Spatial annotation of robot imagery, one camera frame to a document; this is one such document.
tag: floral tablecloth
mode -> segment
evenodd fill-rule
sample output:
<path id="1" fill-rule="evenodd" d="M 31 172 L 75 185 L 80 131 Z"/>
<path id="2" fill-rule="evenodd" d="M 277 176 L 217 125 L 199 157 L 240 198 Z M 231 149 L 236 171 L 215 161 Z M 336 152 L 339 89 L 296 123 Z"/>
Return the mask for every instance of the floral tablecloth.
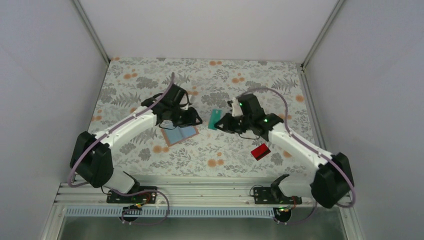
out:
<path id="1" fill-rule="evenodd" d="M 112 156 L 116 168 L 131 175 L 201 177 L 279 177 L 284 173 L 308 175 L 305 167 L 278 146 L 257 161 L 251 151 L 264 140 L 240 138 L 208 129 L 213 109 L 230 108 L 226 100 L 249 88 L 269 87 L 288 102 L 288 124 L 313 142 L 305 98 L 293 62 L 210 60 L 185 58 L 115 57 L 102 86 L 89 132 L 103 130 L 134 111 L 141 102 L 162 92 L 175 72 L 175 83 L 193 95 L 191 102 L 203 119 L 199 134 L 168 146 L 158 127 L 148 129 Z M 271 92 L 256 96 L 266 113 L 284 117 L 282 101 Z"/>

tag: wire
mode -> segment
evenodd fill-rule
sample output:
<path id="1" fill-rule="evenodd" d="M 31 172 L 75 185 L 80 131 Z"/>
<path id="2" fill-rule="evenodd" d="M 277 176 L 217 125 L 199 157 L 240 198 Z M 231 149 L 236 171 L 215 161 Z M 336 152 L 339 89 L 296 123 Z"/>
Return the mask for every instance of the wire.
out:
<path id="1" fill-rule="evenodd" d="M 100 189 L 101 189 L 101 192 L 102 192 L 103 194 L 109 195 L 109 194 L 107 194 L 107 193 L 103 190 L 103 186 L 101 186 L 101 187 L 100 187 Z"/>
<path id="2" fill-rule="evenodd" d="M 308 221 L 316 212 L 318 209 L 318 202 L 315 202 L 312 211 L 309 213 L 309 215 L 307 217 L 305 217 L 304 219 L 300 220 L 300 221 L 294 221 L 294 222 L 280 222 L 279 220 L 277 220 L 277 218 L 275 216 L 272 217 L 272 219 L 274 219 L 274 221 L 277 222 L 277 224 L 284 224 L 284 225 L 297 225 L 297 224 L 303 224 L 304 222 Z"/>
<path id="3" fill-rule="evenodd" d="M 348 178 L 348 176 L 346 175 L 346 173 L 343 172 L 343 170 L 333 161 L 331 160 L 331 158 L 325 156 L 325 155 L 321 155 L 319 153 L 318 150 L 316 150 L 315 148 L 313 148 L 312 146 L 310 146 L 309 144 L 307 144 L 306 142 L 302 141 L 300 138 L 298 138 L 295 134 L 291 133 L 291 130 L 289 128 L 289 125 L 287 124 L 288 122 L 288 117 L 289 117 L 289 106 L 287 104 L 286 99 L 283 97 L 283 95 L 281 95 L 278 91 L 268 88 L 268 87 L 257 87 L 257 88 L 252 88 L 244 93 L 242 93 L 241 95 L 237 96 L 240 97 L 242 95 L 248 94 L 248 93 L 252 93 L 252 92 L 257 92 L 257 91 L 261 91 L 261 90 L 265 90 L 265 91 L 271 91 L 275 94 L 277 94 L 281 100 L 284 102 L 284 107 L 285 107 L 285 111 L 284 111 L 284 126 L 285 126 L 285 130 L 288 132 L 288 134 L 293 137 L 297 142 L 299 142 L 302 146 L 304 146 L 305 148 L 309 149 L 310 151 L 312 151 L 313 153 L 317 154 L 318 157 L 322 157 L 323 159 L 325 159 L 327 162 L 329 162 L 339 173 L 340 175 L 343 177 L 343 179 L 347 182 L 347 185 L 349 186 L 350 190 L 352 191 L 352 199 L 351 202 L 348 205 L 341 205 L 339 203 L 336 203 L 337 206 L 339 206 L 340 208 L 351 208 L 354 206 L 355 202 L 356 202 L 356 192 L 355 192 L 355 188 L 354 185 L 352 184 L 351 180 Z"/>
<path id="4" fill-rule="evenodd" d="M 253 186 L 251 187 L 251 189 L 249 190 L 249 195 L 250 195 L 251 197 L 255 197 L 254 195 L 252 195 L 252 193 L 251 193 L 251 192 L 252 192 L 253 188 L 254 188 L 254 187 L 256 187 L 256 186 L 259 186 L 259 187 L 262 187 L 262 188 L 264 187 L 264 186 L 259 185 L 259 184 L 253 185 Z"/>
<path id="5" fill-rule="evenodd" d="M 259 135 L 255 135 L 257 138 L 242 137 L 242 135 L 240 135 L 240 133 L 238 134 L 238 136 L 242 139 L 249 139 L 249 140 L 258 140 L 259 138 L 261 138 L 261 136 L 259 136 Z"/>
<path id="6" fill-rule="evenodd" d="M 136 196 L 136 195 L 140 195 L 140 194 L 146 194 L 146 193 L 157 193 L 157 194 L 162 195 L 163 198 L 165 198 L 165 201 L 166 201 L 166 213 L 165 213 L 165 216 L 161 220 L 159 220 L 157 222 L 154 222 L 154 223 L 141 223 L 141 222 L 138 222 L 137 223 L 137 222 L 126 221 L 124 219 L 124 215 L 126 213 L 131 212 L 131 211 L 139 211 L 139 209 L 127 209 L 127 210 L 125 210 L 125 211 L 122 212 L 122 215 L 121 215 L 121 218 L 120 218 L 123 224 L 140 225 L 140 226 L 155 226 L 155 225 L 159 225 L 163 221 L 165 221 L 168 218 L 169 214 L 170 214 L 170 201 L 168 200 L 167 196 L 165 196 L 165 194 L 163 194 L 161 191 L 149 189 L 149 190 L 138 191 L 138 192 L 131 193 L 131 194 L 126 194 L 126 193 L 120 192 L 120 191 L 115 190 L 115 189 L 111 189 L 111 190 L 114 191 L 115 193 L 121 195 L 121 196 L 124 196 L 124 197 L 132 197 L 132 196 Z"/>
<path id="7" fill-rule="evenodd" d="M 144 204 L 148 204 L 150 202 L 150 198 L 151 198 L 152 195 L 150 193 L 146 193 L 145 195 L 147 196 L 147 198 L 146 198 L 146 202 Z"/>
<path id="8" fill-rule="evenodd" d="M 81 156 L 79 156 L 78 160 L 75 162 L 75 164 L 73 165 L 72 169 L 69 172 L 69 175 L 67 176 L 67 185 L 71 188 L 77 188 L 83 185 L 88 184 L 88 182 L 82 182 L 79 184 L 72 184 L 72 179 L 75 175 L 75 171 L 77 170 L 78 166 L 80 165 L 80 163 L 83 161 L 83 159 L 86 157 L 86 155 L 91 152 L 91 150 L 94 148 L 94 146 L 96 146 L 101 140 L 103 140 L 104 138 L 108 137 L 111 133 L 113 133 L 115 130 L 119 129 L 122 125 L 128 123 L 129 121 L 133 120 L 136 117 L 139 117 L 140 115 L 143 115 L 144 113 L 146 113 L 147 111 L 149 111 L 150 109 L 152 109 L 156 104 L 158 104 L 163 98 L 164 96 L 168 93 L 168 91 L 171 89 L 172 85 L 174 84 L 174 78 L 175 78 L 175 73 L 172 73 L 171 75 L 171 82 L 169 84 L 169 86 L 166 88 L 166 90 L 162 93 L 162 95 L 160 95 L 160 97 L 158 99 L 156 99 L 156 101 L 150 105 L 149 107 L 145 108 L 144 110 L 142 110 L 139 113 L 136 113 L 135 116 L 131 115 L 129 117 L 127 117 L 125 120 L 121 121 L 120 123 L 116 124 L 116 126 L 112 127 L 107 133 L 103 134 L 102 136 L 100 136 L 99 138 L 97 138 L 90 146 L 87 147 L 87 149 L 81 154 Z"/>
<path id="9" fill-rule="evenodd" d="M 296 208 L 296 206 L 298 205 L 296 203 L 296 197 L 295 196 L 291 196 L 291 198 L 293 199 L 293 207 L 291 208 L 292 210 Z"/>

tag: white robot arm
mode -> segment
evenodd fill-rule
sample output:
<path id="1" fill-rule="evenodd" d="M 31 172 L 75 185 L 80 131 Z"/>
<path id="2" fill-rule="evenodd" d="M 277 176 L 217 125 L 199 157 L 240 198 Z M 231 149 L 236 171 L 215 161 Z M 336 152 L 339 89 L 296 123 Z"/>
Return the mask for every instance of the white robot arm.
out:
<path id="1" fill-rule="evenodd" d="M 172 84 L 160 101 L 157 94 L 141 103 L 133 113 L 104 130 L 90 134 L 81 133 L 75 144 L 70 161 L 74 168 L 82 157 L 75 172 L 95 188 L 105 186 L 123 194 L 131 194 L 140 190 L 140 184 L 132 176 L 113 167 L 112 152 L 129 142 L 141 132 L 161 127 L 165 120 L 171 121 L 174 127 L 196 126 L 202 119 L 193 107 L 189 107 L 190 99 L 187 91 Z M 91 151 L 83 155 L 88 147 Z"/>
<path id="2" fill-rule="evenodd" d="M 333 161 L 344 172 L 353 185 L 349 159 L 342 153 L 337 155 L 319 148 L 288 127 L 284 120 L 271 113 L 265 114 L 258 99 L 252 93 L 228 101 L 232 108 L 215 127 L 227 133 L 243 134 L 248 130 L 275 144 L 300 161 L 312 176 L 284 174 L 271 184 L 271 193 L 276 202 L 287 197 L 309 197 L 323 207 L 331 208 L 349 190 L 349 184 L 328 162 Z"/>

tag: green block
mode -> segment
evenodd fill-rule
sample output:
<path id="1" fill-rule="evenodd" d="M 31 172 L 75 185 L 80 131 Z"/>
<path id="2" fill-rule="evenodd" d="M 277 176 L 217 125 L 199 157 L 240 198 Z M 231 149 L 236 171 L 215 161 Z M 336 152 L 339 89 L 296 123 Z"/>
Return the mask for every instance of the green block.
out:
<path id="1" fill-rule="evenodd" d="M 222 110 L 214 109 L 212 110 L 212 114 L 210 115 L 208 129 L 216 130 L 217 128 L 214 126 L 221 119 Z"/>

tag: white panel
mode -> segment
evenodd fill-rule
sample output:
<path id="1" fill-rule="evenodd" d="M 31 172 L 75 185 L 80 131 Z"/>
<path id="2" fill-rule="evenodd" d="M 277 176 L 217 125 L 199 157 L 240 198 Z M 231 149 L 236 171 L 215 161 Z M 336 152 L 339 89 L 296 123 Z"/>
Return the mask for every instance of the white panel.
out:
<path id="1" fill-rule="evenodd" d="M 346 1 L 307 67 L 369 240 L 424 239 L 424 1 Z"/>
<path id="2" fill-rule="evenodd" d="M 337 0 L 80 0 L 109 57 L 302 62 Z"/>
<path id="3" fill-rule="evenodd" d="M 0 9 L 0 239 L 39 239 L 107 66 L 71 1 Z"/>

